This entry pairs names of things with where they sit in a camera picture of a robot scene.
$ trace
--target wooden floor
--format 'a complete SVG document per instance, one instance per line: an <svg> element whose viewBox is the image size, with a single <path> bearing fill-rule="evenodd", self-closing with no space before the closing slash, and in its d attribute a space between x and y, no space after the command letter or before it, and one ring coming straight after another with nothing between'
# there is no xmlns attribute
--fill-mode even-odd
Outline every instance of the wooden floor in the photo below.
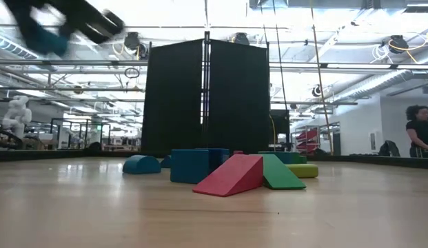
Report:
<svg viewBox="0 0 428 248"><path fill-rule="evenodd" d="M307 190L195 194L122 158L0 164L0 248L428 248L428 170L319 163Z"/></svg>

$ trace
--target blurry robot gripper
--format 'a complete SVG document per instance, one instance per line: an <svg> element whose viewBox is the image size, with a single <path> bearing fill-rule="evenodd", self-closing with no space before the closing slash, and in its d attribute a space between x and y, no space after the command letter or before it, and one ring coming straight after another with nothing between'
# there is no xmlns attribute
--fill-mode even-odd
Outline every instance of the blurry robot gripper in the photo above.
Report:
<svg viewBox="0 0 428 248"><path fill-rule="evenodd" d="M86 0L3 0L13 14L28 48L40 54L64 56L68 41L76 31L82 32L96 44L110 40L123 31L125 24L115 14L101 14ZM44 29L31 17L32 8L50 5L65 15L59 35Z"/></svg>
<svg viewBox="0 0 428 248"><path fill-rule="evenodd" d="M26 124L32 121L32 111L26 107L28 97L14 96L8 103L8 111L2 120L4 129L13 129L13 134L18 138L23 138Z"/></svg>

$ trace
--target red foam ramp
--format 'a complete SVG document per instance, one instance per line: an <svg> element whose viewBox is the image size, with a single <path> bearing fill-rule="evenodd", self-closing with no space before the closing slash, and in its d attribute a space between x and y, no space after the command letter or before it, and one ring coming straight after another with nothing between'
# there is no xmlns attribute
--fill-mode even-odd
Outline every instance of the red foam ramp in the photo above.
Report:
<svg viewBox="0 0 428 248"><path fill-rule="evenodd" d="M230 157L192 190L212 196L231 196L263 184L263 157L237 154Z"/></svg>

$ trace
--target ceiling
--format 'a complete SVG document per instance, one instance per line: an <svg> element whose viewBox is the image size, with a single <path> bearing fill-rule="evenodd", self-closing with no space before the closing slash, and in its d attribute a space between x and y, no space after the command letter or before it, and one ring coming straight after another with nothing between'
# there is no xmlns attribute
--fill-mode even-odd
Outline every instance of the ceiling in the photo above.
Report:
<svg viewBox="0 0 428 248"><path fill-rule="evenodd" d="M245 32L251 45L265 47L265 40L269 41L270 61L282 62L316 62L314 45L313 22L316 24L316 38L319 59L321 63L412 63L407 53L384 56L375 59L375 52L382 41L388 42L391 35L403 35L413 55L428 50L428 13L409 14L401 9L359 10L350 8L319 8L314 10L314 21L309 8L277 8L276 15L273 9L263 10L248 8L249 1L244 0L89 0L98 10L109 9L125 21L125 33L113 41L102 46L88 41L82 34L77 34L72 40L72 52L69 59L73 60L131 60L133 56L124 52L118 55L126 32L138 32L142 43L152 42L153 46L167 45L192 39L203 38L204 31L209 30L212 39L230 41L237 32ZM55 30L55 26L62 22L62 16L56 10L48 8L43 11L34 11L34 17L48 29ZM0 1L0 37L6 38L23 46L14 20L7 8ZM35 54L38 59L59 59L43 57ZM11 52L0 48L0 59L23 59ZM35 71L34 67L9 67L12 70ZM65 77L64 74L53 74L51 82L59 80L55 87L113 87L118 88L129 82L129 87L145 88L146 66L139 68L141 75L137 79L127 79L124 75L108 74L108 70L123 71L125 68L102 67L72 67L58 66L59 71L75 72ZM81 70L106 70L106 74L79 74ZM47 85L47 74L28 73L33 78L33 86ZM322 83L326 96L331 96L366 79L368 72L359 70L344 73L323 73ZM271 84L276 94L273 101L283 101L282 78L279 70L270 75ZM312 101L312 89L319 84L318 74L298 70L283 73L285 96L287 101ZM46 92L48 96L73 99L144 99L142 92ZM57 101L69 107L88 107L102 113L133 113L142 112L143 103L117 103L109 106L107 103L96 102L67 102ZM272 105L280 108L283 105Z"/></svg>

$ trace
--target person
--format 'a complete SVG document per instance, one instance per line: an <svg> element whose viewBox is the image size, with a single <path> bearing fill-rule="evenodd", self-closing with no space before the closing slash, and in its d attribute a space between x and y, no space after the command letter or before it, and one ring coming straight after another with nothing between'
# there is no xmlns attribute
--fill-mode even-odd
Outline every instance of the person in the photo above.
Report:
<svg viewBox="0 0 428 248"><path fill-rule="evenodd" d="M428 107L407 108L407 133L411 139L409 154L412 158L428 158Z"/></svg>

